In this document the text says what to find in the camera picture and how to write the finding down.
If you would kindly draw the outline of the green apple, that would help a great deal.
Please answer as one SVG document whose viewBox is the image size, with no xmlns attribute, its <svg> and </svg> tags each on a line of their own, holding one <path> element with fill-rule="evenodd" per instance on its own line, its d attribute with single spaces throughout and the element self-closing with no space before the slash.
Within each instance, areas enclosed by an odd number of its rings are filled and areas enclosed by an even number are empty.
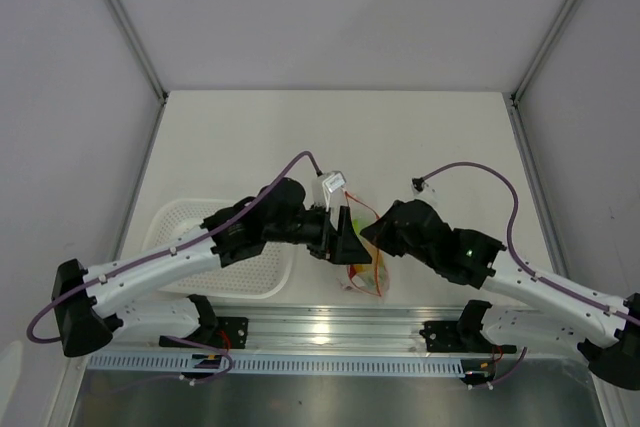
<svg viewBox="0 0 640 427">
<path fill-rule="evenodd" d="M 361 215 L 354 215 L 352 218 L 352 226 L 356 233 L 359 233 L 367 226 L 367 219 Z"/>
</svg>

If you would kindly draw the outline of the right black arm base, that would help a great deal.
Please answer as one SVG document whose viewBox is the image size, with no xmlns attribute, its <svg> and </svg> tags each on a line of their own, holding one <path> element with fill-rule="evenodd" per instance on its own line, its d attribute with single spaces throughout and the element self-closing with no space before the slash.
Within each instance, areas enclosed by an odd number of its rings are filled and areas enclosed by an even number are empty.
<svg viewBox="0 0 640 427">
<path fill-rule="evenodd" d="M 487 340 L 479 327 L 457 321 L 426 321 L 419 330 L 431 353 L 515 354 L 518 348 L 510 344 L 494 344 Z"/>
</svg>

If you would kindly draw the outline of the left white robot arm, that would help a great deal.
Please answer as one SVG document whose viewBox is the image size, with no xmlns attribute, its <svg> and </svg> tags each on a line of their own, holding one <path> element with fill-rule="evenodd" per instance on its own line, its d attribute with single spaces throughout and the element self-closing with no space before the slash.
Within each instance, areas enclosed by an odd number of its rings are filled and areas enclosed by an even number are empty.
<svg viewBox="0 0 640 427">
<path fill-rule="evenodd" d="M 303 245 L 334 265 L 371 261 L 353 229 L 350 209 L 326 202 L 304 205 L 304 187 L 282 178 L 204 218 L 195 227 L 144 254 L 113 264 L 84 267 L 72 259 L 56 272 L 52 301 L 68 358 L 92 354 L 113 341 L 164 348 L 233 347 L 206 296 L 174 301 L 148 294 L 203 272 L 225 272 L 257 257 L 268 244 Z"/>
</svg>

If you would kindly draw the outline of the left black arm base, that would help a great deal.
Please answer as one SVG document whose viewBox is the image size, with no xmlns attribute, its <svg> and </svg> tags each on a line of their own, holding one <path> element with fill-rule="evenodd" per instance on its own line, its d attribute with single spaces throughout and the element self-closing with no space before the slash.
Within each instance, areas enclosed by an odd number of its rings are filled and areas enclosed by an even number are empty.
<svg viewBox="0 0 640 427">
<path fill-rule="evenodd" d="M 244 349 L 249 330 L 246 317 L 217 317 L 215 321 L 198 327 L 183 340 L 218 349 Z"/>
</svg>

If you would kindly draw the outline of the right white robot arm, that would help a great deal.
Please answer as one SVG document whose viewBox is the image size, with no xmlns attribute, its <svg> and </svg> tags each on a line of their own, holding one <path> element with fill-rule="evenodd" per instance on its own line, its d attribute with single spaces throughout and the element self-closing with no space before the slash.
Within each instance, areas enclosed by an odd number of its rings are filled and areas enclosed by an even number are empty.
<svg viewBox="0 0 640 427">
<path fill-rule="evenodd" d="M 361 231 L 394 257 L 411 256 L 447 281 L 509 297 L 516 311 L 469 301 L 459 319 L 425 324 L 430 352 L 562 355 L 615 387 L 639 388 L 639 297 L 621 298 L 582 287 L 518 261 L 499 240 L 452 228 L 422 200 L 397 201 Z"/>
</svg>

